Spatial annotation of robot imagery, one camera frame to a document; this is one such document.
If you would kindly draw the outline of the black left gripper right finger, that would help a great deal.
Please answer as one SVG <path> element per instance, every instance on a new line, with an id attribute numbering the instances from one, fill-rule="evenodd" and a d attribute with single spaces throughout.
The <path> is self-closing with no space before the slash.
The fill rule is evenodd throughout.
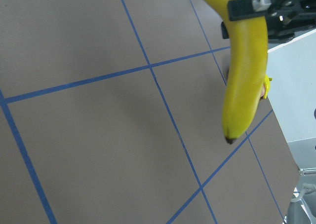
<path id="1" fill-rule="evenodd" d="M 229 0 L 227 4 L 229 20 L 240 21 L 264 16 L 266 10 L 256 7 L 255 0 Z"/>

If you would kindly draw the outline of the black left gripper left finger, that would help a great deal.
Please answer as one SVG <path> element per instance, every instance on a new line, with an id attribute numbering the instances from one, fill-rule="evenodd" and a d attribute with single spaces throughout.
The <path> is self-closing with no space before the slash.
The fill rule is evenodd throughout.
<path id="1" fill-rule="evenodd" d="M 221 32 L 223 39 L 229 39 L 229 33 L 224 22 L 221 22 Z"/>

